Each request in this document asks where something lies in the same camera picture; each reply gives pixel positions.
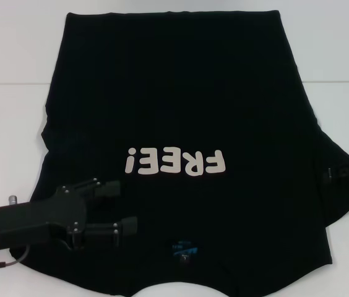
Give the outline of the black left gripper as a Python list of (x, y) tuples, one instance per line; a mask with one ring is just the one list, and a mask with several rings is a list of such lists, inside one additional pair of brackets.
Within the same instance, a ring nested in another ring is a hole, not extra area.
[(84, 199), (119, 197), (119, 181), (92, 178), (65, 186), (47, 199), (0, 207), (0, 249), (21, 248), (58, 239), (70, 249), (118, 248), (124, 237), (137, 234), (137, 217), (86, 225)]

